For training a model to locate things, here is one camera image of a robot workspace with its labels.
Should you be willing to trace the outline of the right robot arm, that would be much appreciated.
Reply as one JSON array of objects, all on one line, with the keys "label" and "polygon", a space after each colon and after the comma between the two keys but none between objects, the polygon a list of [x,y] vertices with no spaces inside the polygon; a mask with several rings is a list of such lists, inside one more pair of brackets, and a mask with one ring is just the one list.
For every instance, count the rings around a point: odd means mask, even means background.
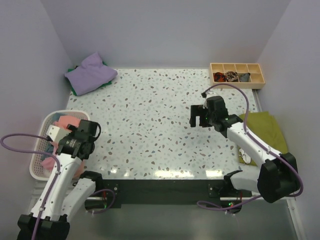
[{"label": "right robot arm", "polygon": [[234,142],[256,164],[224,176],[223,192],[230,197],[240,190],[259,193],[268,203],[283,197],[292,197],[303,190],[296,158],[282,153],[254,134],[245,121],[229,114],[221,96],[207,97],[204,104],[190,107],[189,124],[214,128],[226,139]]}]

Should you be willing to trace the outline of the salmon pink t-shirt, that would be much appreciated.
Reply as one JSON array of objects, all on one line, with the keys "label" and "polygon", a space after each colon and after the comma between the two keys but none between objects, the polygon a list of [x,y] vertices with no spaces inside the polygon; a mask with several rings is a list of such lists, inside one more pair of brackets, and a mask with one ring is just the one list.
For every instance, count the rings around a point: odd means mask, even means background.
[{"label": "salmon pink t-shirt", "polygon": [[67,129],[68,125],[78,127],[80,124],[80,119],[71,115],[62,115],[59,117],[58,121],[53,123],[54,126]]}]

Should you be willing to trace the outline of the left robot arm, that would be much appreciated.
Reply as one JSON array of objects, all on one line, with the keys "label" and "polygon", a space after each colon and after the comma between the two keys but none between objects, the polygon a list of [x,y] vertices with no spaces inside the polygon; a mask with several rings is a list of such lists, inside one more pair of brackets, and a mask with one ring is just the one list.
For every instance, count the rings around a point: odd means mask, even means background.
[{"label": "left robot arm", "polygon": [[76,211],[92,196],[104,190],[102,175],[85,171],[76,186],[67,193],[77,169],[95,149],[101,134],[99,123],[82,119],[78,126],[67,129],[51,125],[47,139],[57,144],[55,164],[38,201],[29,214],[18,220],[19,240],[65,240],[70,231],[70,221]]}]

